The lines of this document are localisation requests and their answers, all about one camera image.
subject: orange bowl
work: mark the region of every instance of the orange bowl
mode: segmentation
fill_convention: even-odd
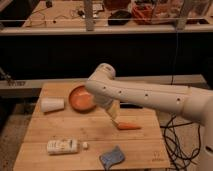
[[[89,112],[96,107],[93,95],[83,85],[72,90],[69,95],[69,104],[74,110],[82,113]]]

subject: wire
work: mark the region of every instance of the wire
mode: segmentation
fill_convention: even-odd
[[[40,11],[36,11],[34,12],[35,13],[39,13],[41,16],[42,16],[42,19],[40,21],[42,21],[42,23],[39,23],[39,24],[32,24],[33,23],[33,20],[31,19],[32,16],[29,17],[29,21],[30,21],[30,25],[29,26],[26,26],[26,27],[36,27],[36,26],[41,26],[41,25],[45,25],[46,26],[46,17],[45,17],[45,14],[40,12]]]
[[[161,126],[163,130],[163,137],[166,144],[166,150],[169,155],[170,161],[172,163],[172,167],[166,170],[184,170],[187,171],[187,167],[190,164],[196,165],[197,163],[193,161],[195,159],[201,148],[201,138],[200,138],[200,125],[198,125],[197,133],[198,133],[198,147],[193,149],[190,155],[187,155],[181,148],[179,138],[175,132],[175,127],[186,126],[194,124],[193,122],[183,123],[174,125],[174,120],[176,116],[172,116],[171,119],[167,122],[165,126]]]
[[[34,12],[32,12],[32,14],[35,14],[35,13],[37,13],[37,12],[44,11],[44,10],[46,10],[46,9],[48,9],[48,8],[43,8],[43,9],[40,9],[40,10],[34,11]]]
[[[58,16],[56,16],[56,17],[53,18],[53,23],[56,23],[56,19],[59,19],[59,18],[69,19],[69,17],[67,17],[65,15],[58,15]]]

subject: orange carrot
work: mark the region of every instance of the orange carrot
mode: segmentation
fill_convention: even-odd
[[[127,122],[118,122],[116,127],[120,130],[135,130],[141,129],[141,127],[134,123],[127,123]]]

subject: table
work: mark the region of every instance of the table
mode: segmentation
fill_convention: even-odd
[[[120,119],[139,124],[141,130],[117,130],[106,112],[97,107],[88,114],[79,114],[68,105],[69,93],[83,82],[46,83],[32,115],[27,133],[17,156],[14,171],[103,170],[99,156],[118,145],[126,156],[115,170],[167,168],[169,158],[164,146],[154,110],[120,109]],[[65,99],[65,109],[43,114],[43,97]],[[46,152],[50,139],[76,138],[87,141],[89,149],[80,148],[78,154],[49,156]]]
[[[40,1],[31,16],[22,27],[70,27],[85,28],[85,20],[77,14],[78,10],[84,11],[84,4],[81,0],[53,1],[53,6],[47,8],[45,1]],[[94,20],[94,25],[98,27],[108,26],[107,19],[114,11],[98,13],[98,19]],[[135,26],[135,22],[128,22],[126,26]]]

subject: white paper cup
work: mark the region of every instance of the white paper cup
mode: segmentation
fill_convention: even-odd
[[[64,109],[64,99],[62,98],[42,98],[41,111],[52,112]]]

